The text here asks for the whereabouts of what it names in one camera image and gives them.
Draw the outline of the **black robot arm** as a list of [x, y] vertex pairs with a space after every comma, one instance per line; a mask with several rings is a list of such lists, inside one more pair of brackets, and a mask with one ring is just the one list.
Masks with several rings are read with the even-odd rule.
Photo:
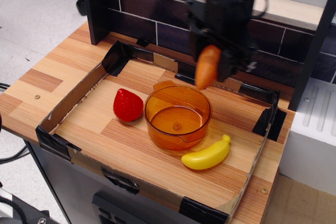
[[248, 31], [255, 0], [187, 0], [191, 53], [197, 62], [195, 85], [202, 90], [247, 70], [258, 47]]

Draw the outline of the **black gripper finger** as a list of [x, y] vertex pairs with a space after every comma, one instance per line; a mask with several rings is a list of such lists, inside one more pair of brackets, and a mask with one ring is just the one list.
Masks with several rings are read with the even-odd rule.
[[198, 61], [198, 58], [202, 50], [207, 45], [209, 45], [208, 32], [209, 30], [207, 28], [191, 29], [190, 47], [191, 47], [191, 55], [195, 62]]
[[223, 82], [227, 78], [235, 75], [240, 70], [246, 69], [246, 61], [244, 54], [238, 50], [224, 49], [220, 54], [217, 67], [219, 82]]

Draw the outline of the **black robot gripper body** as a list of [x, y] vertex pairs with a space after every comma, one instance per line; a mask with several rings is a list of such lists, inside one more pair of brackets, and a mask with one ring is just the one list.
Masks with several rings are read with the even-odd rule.
[[241, 51], [247, 69], [257, 51], [256, 43], [248, 31], [254, 0], [206, 0], [204, 3], [187, 0], [185, 4], [190, 28], [207, 28], [209, 45], [221, 51]]

